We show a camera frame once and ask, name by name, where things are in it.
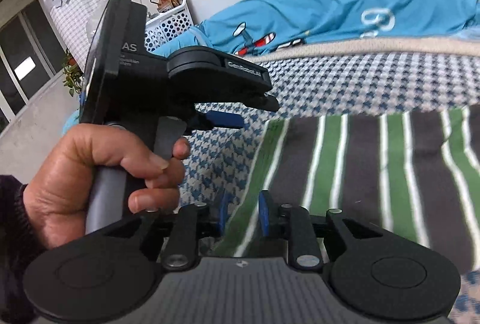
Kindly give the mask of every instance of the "sliding glass door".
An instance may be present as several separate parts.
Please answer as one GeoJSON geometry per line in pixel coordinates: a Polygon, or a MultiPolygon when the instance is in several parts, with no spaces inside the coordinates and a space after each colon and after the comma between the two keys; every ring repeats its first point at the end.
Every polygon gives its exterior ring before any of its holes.
{"type": "Polygon", "coordinates": [[[65,52],[38,1],[0,29],[0,133],[62,70],[64,57],[65,52]]]}

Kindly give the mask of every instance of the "black sleeve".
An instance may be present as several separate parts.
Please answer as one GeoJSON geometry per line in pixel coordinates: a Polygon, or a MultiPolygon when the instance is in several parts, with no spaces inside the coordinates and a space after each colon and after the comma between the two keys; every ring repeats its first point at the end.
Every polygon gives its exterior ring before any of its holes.
{"type": "Polygon", "coordinates": [[[28,221],[24,189],[12,176],[0,175],[0,319],[10,324],[35,318],[22,278],[28,264],[45,250],[28,221]]]}

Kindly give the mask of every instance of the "blue comforter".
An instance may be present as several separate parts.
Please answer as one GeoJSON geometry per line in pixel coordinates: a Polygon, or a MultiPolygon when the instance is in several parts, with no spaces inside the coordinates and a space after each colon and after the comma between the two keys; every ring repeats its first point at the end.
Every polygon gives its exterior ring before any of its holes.
{"type": "Polygon", "coordinates": [[[453,35],[480,25],[478,0],[244,0],[160,46],[260,55],[302,43],[453,35]]]}

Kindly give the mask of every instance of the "green plant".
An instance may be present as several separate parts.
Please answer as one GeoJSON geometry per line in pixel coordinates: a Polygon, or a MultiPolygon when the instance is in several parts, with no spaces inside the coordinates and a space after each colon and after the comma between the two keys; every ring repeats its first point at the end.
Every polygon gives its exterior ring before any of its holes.
{"type": "Polygon", "coordinates": [[[82,92],[82,80],[83,74],[78,66],[75,58],[71,55],[70,51],[67,49],[66,56],[62,64],[63,74],[65,75],[65,80],[63,80],[63,85],[69,88],[69,93],[73,97],[75,93],[79,94],[82,92]]]}

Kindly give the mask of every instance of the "finger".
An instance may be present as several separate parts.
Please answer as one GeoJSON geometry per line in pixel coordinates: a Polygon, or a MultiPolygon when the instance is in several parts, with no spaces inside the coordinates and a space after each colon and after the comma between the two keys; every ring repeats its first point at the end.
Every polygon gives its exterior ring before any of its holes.
{"type": "Polygon", "coordinates": [[[190,156],[190,143],[185,137],[180,137],[173,146],[173,157],[184,160],[190,156]]]}
{"type": "Polygon", "coordinates": [[[121,165],[143,179],[160,176],[169,165],[135,134],[112,126],[76,125],[62,138],[60,149],[85,165],[121,165]]]}
{"type": "Polygon", "coordinates": [[[177,187],[185,177],[185,166],[178,159],[171,159],[170,165],[163,174],[155,179],[145,180],[149,189],[168,189],[177,187]]]}
{"type": "Polygon", "coordinates": [[[170,212],[177,208],[179,199],[178,189],[142,189],[129,196],[128,207],[132,213],[145,209],[162,209],[170,212]]]}

